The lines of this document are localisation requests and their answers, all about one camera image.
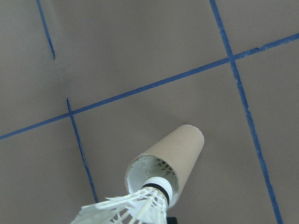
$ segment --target cardboard tube opening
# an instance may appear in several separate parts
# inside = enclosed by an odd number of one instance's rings
[[[128,192],[139,190],[143,183],[154,176],[169,181],[172,186],[173,207],[182,193],[194,164],[203,148],[204,137],[192,125],[182,125],[135,158],[125,174]]]

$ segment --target cardboard tube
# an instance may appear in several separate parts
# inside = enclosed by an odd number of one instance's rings
[[[204,137],[198,128],[192,125],[180,126],[129,164],[125,174],[128,192],[139,190],[144,181],[149,178],[146,175],[149,171],[142,171],[146,169],[144,161],[161,159],[171,167],[175,175],[171,182],[174,192],[170,207],[173,207],[182,193],[203,145]]]

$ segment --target black band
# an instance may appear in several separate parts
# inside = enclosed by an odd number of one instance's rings
[[[167,191],[164,188],[162,188],[160,185],[155,184],[155,183],[147,183],[147,184],[142,186],[142,188],[145,188],[145,187],[153,187],[153,188],[156,188],[159,191],[161,191],[165,195],[165,197],[167,199],[167,203],[169,205],[169,195],[168,195]]]

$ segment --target blue painter's tape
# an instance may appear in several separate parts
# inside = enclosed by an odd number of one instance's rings
[[[52,44],[51,37],[50,37],[49,31],[48,31],[47,23],[46,23],[44,15],[43,15],[43,8],[42,8],[42,5],[39,0],[36,0],[36,2],[37,2],[38,10],[41,15],[42,22],[43,22],[43,29],[45,30],[45,34],[48,39],[48,44],[49,44],[49,47],[50,47],[50,50],[52,53],[52,59],[55,60],[55,50],[53,48],[53,44]]]
[[[261,52],[261,51],[264,51],[264,50],[267,50],[267,49],[270,49],[270,48],[274,48],[274,47],[277,47],[279,45],[283,45],[283,44],[286,44],[286,43],[289,43],[289,42],[292,42],[292,41],[295,41],[295,40],[298,40],[298,39],[299,39],[299,33],[291,35],[291,36],[287,36],[287,37],[282,38],[280,40],[273,41],[271,43],[265,44],[265,45],[261,46],[260,48],[253,48],[253,49],[244,51],[242,53],[239,53],[237,55],[234,55],[234,59],[237,60],[237,59],[240,59],[240,58],[244,58],[246,56],[256,54],[258,52]]]
[[[68,113],[65,113],[65,114],[62,114],[62,115],[59,115],[57,117],[54,117],[54,118],[50,118],[48,120],[44,120],[42,122],[39,122],[37,124],[34,124],[34,125],[30,125],[28,127],[25,127],[25,128],[21,128],[19,130],[16,130],[16,131],[13,131],[13,132],[10,132],[10,133],[7,133],[7,134],[4,134],[2,136],[0,136],[0,140],[2,139],[6,139],[8,137],[11,137],[11,136],[14,136],[16,134],[20,134],[22,132],[26,132],[26,131],[29,131],[31,129],[34,129],[34,128],[37,128],[37,127],[40,127],[40,126],[43,126],[43,125],[46,125],[46,124],[49,124],[49,123],[52,123],[54,121],[58,121],[58,120],[61,120],[63,118],[67,118],[69,116]]]
[[[224,47],[226,49],[226,52],[227,52],[227,55],[228,55],[228,58],[229,58],[229,62],[230,62],[232,71],[233,71],[235,79],[237,81],[237,87],[238,87],[239,94],[240,94],[240,97],[241,97],[241,101],[242,101],[242,104],[243,104],[243,107],[244,107],[244,110],[245,110],[247,122],[248,122],[248,125],[250,127],[250,132],[251,132],[251,136],[252,136],[255,148],[256,148],[257,157],[259,159],[260,166],[261,166],[261,169],[262,169],[262,172],[263,172],[263,176],[264,176],[264,179],[265,179],[265,182],[266,182],[266,186],[267,186],[267,189],[268,189],[268,192],[269,192],[269,195],[270,195],[270,199],[271,199],[272,207],[273,207],[273,210],[274,210],[274,213],[275,213],[276,221],[277,221],[278,224],[283,224],[282,217],[281,217],[279,207],[278,207],[278,203],[276,201],[276,197],[275,197],[275,194],[274,194],[274,189],[273,189],[272,184],[270,182],[267,165],[266,165],[266,162],[263,158],[260,142],[258,140],[258,136],[257,136],[257,133],[256,133],[255,124],[253,122],[252,115],[251,115],[251,112],[249,110],[249,106],[248,106],[248,102],[247,102],[247,99],[246,99],[243,84],[241,82],[240,74],[239,74],[238,68],[235,64],[235,57],[233,56],[233,52],[232,52],[232,49],[231,49],[229,41],[228,41],[228,36],[225,32],[225,29],[224,29],[224,26],[223,26],[223,23],[222,23],[222,20],[221,20],[221,17],[220,17],[220,14],[219,14],[219,11],[218,11],[215,0],[210,0],[210,4],[211,4],[211,7],[212,7],[212,11],[214,13],[218,28],[220,30],[220,35],[222,37],[222,41],[224,43]],[[284,41],[278,40],[278,41],[272,42],[268,45],[264,45],[262,50],[268,49],[268,48],[271,48],[271,47],[275,47],[275,46],[278,46],[278,45],[283,44],[283,43],[284,43]],[[253,49],[251,51],[251,53],[257,53],[257,52],[258,52],[258,49]]]
[[[240,58],[244,58],[244,57],[246,57],[246,56],[249,56],[249,55],[258,53],[258,52],[260,52],[260,51],[262,51],[262,50],[266,50],[266,49],[269,49],[269,48],[273,48],[273,47],[275,47],[275,46],[279,46],[279,45],[281,45],[281,44],[289,43],[289,42],[291,42],[291,41],[295,41],[295,40],[297,40],[297,39],[299,39],[299,34],[295,34],[295,35],[292,35],[292,36],[288,36],[288,37],[283,38],[283,39],[281,39],[281,40],[274,41],[274,42],[271,42],[271,43],[268,43],[268,44],[264,45],[264,46],[266,46],[266,47],[253,48],[253,49],[244,51],[244,52],[242,52],[242,53],[239,53],[239,54],[237,54],[237,55],[234,55],[233,58],[234,58],[235,60],[240,59]],[[114,96],[114,97],[111,97],[111,98],[102,100],[102,101],[100,101],[100,102],[97,102],[97,103],[88,105],[88,106],[86,106],[86,107],[79,108],[79,109],[73,111],[73,114],[81,113],[81,112],[84,112],[84,111],[93,109],[93,108],[95,108],[95,107],[98,107],[98,106],[101,106],[101,105],[104,105],[104,104],[111,103],[111,102],[116,101],[116,100],[118,100],[118,99],[122,99],[122,98],[125,98],[125,97],[132,96],[132,95],[137,94],[137,93],[139,93],[139,92],[146,91],[146,90],[149,90],[149,89],[152,89],[152,88],[161,86],[161,85],[163,85],[163,84],[167,84],[167,83],[176,81],[176,80],[178,80],[178,79],[181,79],[181,78],[185,78],[185,77],[187,77],[187,76],[194,75],[194,74],[196,74],[196,73],[199,73],[199,72],[202,72],[202,71],[205,71],[205,70],[208,70],[208,69],[211,69],[211,68],[214,68],[214,67],[217,67],[217,66],[226,64],[226,63],[228,63],[228,62],[229,62],[229,59],[228,59],[228,58],[223,58],[223,59],[221,59],[221,60],[219,60],[219,61],[216,61],[216,62],[213,62],[213,63],[210,63],[210,64],[206,64],[206,65],[201,66],[201,67],[198,67],[198,68],[196,68],[196,69],[193,69],[193,70],[190,70],[190,71],[187,71],[187,72],[184,72],[184,73],[181,73],[181,74],[178,74],[178,75],[175,75],[175,76],[172,76],[172,77],[169,77],[169,78],[160,80],[160,81],[158,81],[158,82],[155,82],[155,83],[152,83],[152,84],[149,84],[149,85],[146,85],[146,86],[137,88],[137,89],[135,89],[135,90],[131,90],[131,91],[125,92],[125,93],[123,93],[123,94],[120,94],[120,95],[117,95],[117,96]],[[62,115],[60,115],[60,116],[57,116],[57,117],[54,117],[54,118],[45,120],[45,121],[40,122],[40,123],[37,123],[37,124],[35,124],[35,125],[31,125],[31,126],[28,126],[28,127],[25,127],[25,128],[22,128],[22,129],[19,129],[19,130],[16,130],[16,131],[13,131],[13,132],[10,132],[10,133],[7,133],[7,134],[4,134],[4,135],[0,136],[0,140],[5,139],[5,138],[8,138],[8,137],[11,137],[11,136],[13,136],[13,135],[16,135],[16,134],[19,134],[19,133],[22,133],[22,132],[25,132],[25,131],[28,131],[28,130],[31,130],[31,129],[33,129],[33,128],[36,128],[36,127],[39,127],[39,126],[42,126],[42,125],[45,125],[45,124],[54,122],[54,121],[56,121],[56,120],[60,120],[60,119],[65,118],[65,117],[68,117],[68,114],[62,114]]]
[[[77,129],[77,125],[75,123],[73,112],[71,110],[71,105],[70,105],[70,102],[69,102],[68,99],[66,99],[66,103],[67,103],[67,109],[69,111],[69,115],[70,115],[70,118],[71,118],[71,123],[73,125],[74,132],[75,132],[75,135],[76,135],[76,139],[77,139],[77,143],[78,143],[78,146],[79,146],[79,150],[80,150],[80,153],[81,153],[81,156],[82,156],[82,160],[83,160],[83,163],[84,163],[84,167],[85,167],[85,170],[86,170],[86,173],[87,173],[87,176],[88,176],[90,187],[91,187],[92,192],[93,192],[94,201],[96,203],[98,203],[99,201],[98,201],[97,194],[95,192],[95,188],[94,188],[94,184],[93,184],[93,178],[92,178],[92,175],[91,175],[91,173],[89,171],[89,168],[88,168],[88,165],[87,165],[87,161],[86,161],[86,158],[85,158],[85,155],[84,155],[84,152],[83,152],[83,148],[82,148],[81,140],[80,140],[80,137],[79,137],[79,132],[78,132],[78,129]]]
[[[155,87],[158,87],[158,86],[161,86],[161,85],[173,82],[173,81],[176,81],[176,80],[181,79],[181,78],[185,78],[187,76],[194,75],[196,73],[199,73],[199,72],[202,72],[202,71],[205,71],[205,70],[208,70],[208,69],[217,67],[219,65],[226,64],[226,63],[228,63],[228,58],[223,58],[223,59],[221,59],[219,61],[216,61],[216,62],[213,62],[213,63],[210,63],[210,64],[206,64],[206,65],[198,67],[196,69],[192,69],[190,71],[183,72],[181,74],[178,74],[178,75],[175,75],[175,76],[171,76],[169,78],[162,79],[162,80],[157,81],[155,83],[151,83],[151,84],[145,85],[143,87],[140,87],[140,88],[137,88],[137,89],[134,89],[134,90],[122,93],[120,95],[117,95],[117,96],[114,96],[114,97],[102,100],[100,102],[97,102],[97,103],[94,103],[94,104],[91,104],[91,105],[79,108],[77,110],[74,110],[73,113],[74,114],[81,113],[81,112],[93,109],[95,107],[102,106],[102,105],[111,103],[113,101],[116,101],[116,100],[119,100],[119,99],[122,99],[122,98],[125,98],[125,97],[129,97],[129,96],[135,95],[137,93],[140,93],[140,92],[143,92],[143,91],[146,91],[146,90],[149,90],[149,89],[152,89],[152,88],[155,88]]]

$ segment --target floor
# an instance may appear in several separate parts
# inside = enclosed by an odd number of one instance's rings
[[[131,160],[183,124],[205,145],[168,216],[298,223],[299,1],[1,9],[0,223],[70,223],[95,195],[127,194]]]

